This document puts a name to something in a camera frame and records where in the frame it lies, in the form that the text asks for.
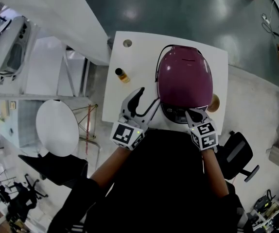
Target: office chair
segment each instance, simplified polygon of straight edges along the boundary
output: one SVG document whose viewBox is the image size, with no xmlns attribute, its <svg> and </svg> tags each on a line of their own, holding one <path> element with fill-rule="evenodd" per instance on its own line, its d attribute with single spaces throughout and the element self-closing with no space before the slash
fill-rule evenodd
<svg viewBox="0 0 279 233">
<path fill-rule="evenodd" d="M 9 202 L 8 214 L 6 216 L 8 222 L 10 222 L 10 220 L 15 222 L 18 219 L 25 222 L 29 210 L 36 207 L 37 200 L 48 197 L 48 195 L 43 195 L 36 191 L 35 185 L 39 182 L 39 180 L 36 180 L 35 183 L 31 185 L 27 177 L 28 174 L 25 174 L 27 187 L 24 187 L 22 183 L 16 182 L 14 182 L 14 185 L 10 187 L 15 187 L 18 191 L 18 195 Z"/>
<path fill-rule="evenodd" d="M 39 172 L 41 179 L 48 178 L 53 183 L 70 189 L 79 177 L 87 177 L 87 161 L 73 155 L 59 157 L 49 152 L 44 157 L 19 155 L 19 158 Z"/>
<path fill-rule="evenodd" d="M 248 182 L 257 173 L 260 166 L 257 165 L 252 172 L 244 170 L 253 157 L 252 149 L 240 132 L 231 131 L 230 135 L 224 146 L 217 146 L 216 159 L 226 180 L 231 180 L 241 173 L 246 176 L 244 181 Z"/>
</svg>

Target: gray floor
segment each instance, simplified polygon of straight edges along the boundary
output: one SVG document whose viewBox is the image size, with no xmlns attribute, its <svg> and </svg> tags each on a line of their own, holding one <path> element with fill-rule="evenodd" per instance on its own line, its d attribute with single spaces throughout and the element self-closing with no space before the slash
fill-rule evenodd
<svg viewBox="0 0 279 233">
<path fill-rule="evenodd" d="M 272 0 L 87 0 L 108 36 L 116 31 L 170 35 L 228 51 L 229 64 L 279 86 L 273 37 L 262 28 Z M 274 6 L 272 28 L 279 31 Z"/>
</svg>

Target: black sleeve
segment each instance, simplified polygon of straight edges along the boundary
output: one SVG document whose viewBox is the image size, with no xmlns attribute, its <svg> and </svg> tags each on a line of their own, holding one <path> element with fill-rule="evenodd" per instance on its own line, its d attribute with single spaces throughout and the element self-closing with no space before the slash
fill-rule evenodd
<svg viewBox="0 0 279 233">
<path fill-rule="evenodd" d="M 71 190 L 62 209 L 53 218 L 48 233 L 68 232 L 66 229 L 78 223 L 101 194 L 100 188 L 94 180 L 80 178 Z"/>
<path fill-rule="evenodd" d="M 252 233 L 253 228 L 236 194 L 229 194 L 217 201 L 215 223 L 223 232 Z"/>
</svg>

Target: white table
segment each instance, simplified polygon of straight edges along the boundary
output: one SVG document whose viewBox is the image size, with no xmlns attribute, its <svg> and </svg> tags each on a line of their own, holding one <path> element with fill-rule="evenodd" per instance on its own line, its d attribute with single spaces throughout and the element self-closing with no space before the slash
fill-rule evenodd
<svg viewBox="0 0 279 233">
<path fill-rule="evenodd" d="M 125 47 L 124 40 L 130 39 L 132 45 Z M 220 99 L 220 107 L 214 113 L 208 113 L 215 121 L 218 134 L 221 134 L 226 109 L 228 85 L 228 53 L 224 50 L 202 43 L 185 39 L 137 32 L 117 32 L 110 59 L 103 121 L 115 122 L 119 119 L 122 101 L 134 90 L 145 87 L 137 113 L 142 114 L 154 99 L 157 98 L 157 83 L 155 71 L 158 57 L 162 49 L 169 44 L 183 45 L 197 48 L 207 60 L 213 78 L 213 92 Z M 115 74 L 116 68 L 122 68 L 130 77 L 129 83 L 123 83 Z M 174 131 L 186 131 L 186 125 L 169 121 L 162 112 L 161 106 L 156 112 L 149 127 Z"/>
<path fill-rule="evenodd" d="M 77 119 L 61 101 L 48 100 L 41 105 L 36 117 L 36 129 L 43 146 L 56 156 L 68 156 L 77 148 Z"/>
</svg>

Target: white round table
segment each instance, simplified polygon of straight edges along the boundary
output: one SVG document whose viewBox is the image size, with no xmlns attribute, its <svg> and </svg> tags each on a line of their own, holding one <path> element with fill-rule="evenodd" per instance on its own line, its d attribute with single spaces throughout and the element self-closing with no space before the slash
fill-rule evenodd
<svg viewBox="0 0 279 233">
<path fill-rule="evenodd" d="M 41 105 L 36 117 L 36 129 L 43 146 L 56 156 L 68 156 L 78 145 L 76 117 L 61 101 L 48 100 Z"/>
</svg>

